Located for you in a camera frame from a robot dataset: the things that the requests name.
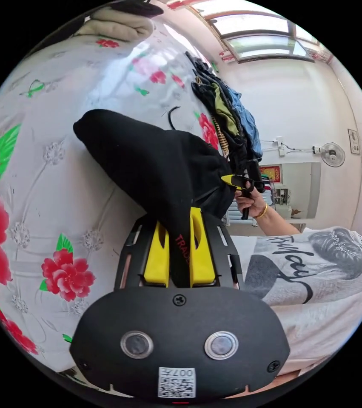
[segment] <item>gold bracelet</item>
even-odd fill
[[[263,215],[265,215],[267,209],[269,208],[269,205],[266,204],[265,209],[257,216],[257,217],[253,217],[255,220],[258,220],[259,218],[262,218]]]

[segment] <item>red poster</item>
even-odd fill
[[[280,166],[260,166],[260,172],[274,183],[282,182],[282,172]]]

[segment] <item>human hand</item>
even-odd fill
[[[246,183],[246,188],[250,187],[250,183]],[[235,192],[235,199],[237,202],[237,208],[242,213],[245,208],[249,209],[250,217],[259,216],[266,208],[266,202],[262,195],[256,190],[256,187],[250,193],[251,197],[242,197],[242,191],[237,190]]]

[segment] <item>window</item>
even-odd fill
[[[215,13],[224,13],[230,10],[242,10],[242,11],[257,11],[260,13],[275,14],[265,7],[258,4],[251,3],[246,0],[211,0],[203,1],[201,3],[194,3],[192,6],[202,17],[206,17]]]
[[[242,14],[219,17],[212,20],[218,32],[224,36],[239,31],[280,31],[288,33],[287,20],[277,17]]]
[[[213,28],[235,60],[310,56],[325,48],[306,30],[280,14],[245,0],[209,0],[190,7]]]
[[[226,40],[238,62],[266,58],[311,60],[307,51],[294,39],[282,35],[250,35]]]
[[[301,28],[297,24],[296,24],[296,37],[299,40],[305,40],[305,41],[308,41],[309,43],[313,43],[313,44],[318,43],[318,41],[310,33],[308,33],[305,29]]]

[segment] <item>human arm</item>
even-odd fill
[[[239,211],[248,208],[249,215],[256,220],[260,229],[267,236],[300,234],[296,227],[288,223],[274,208],[266,204],[256,188],[251,192],[251,198],[242,197],[241,191],[236,191],[235,198]]]

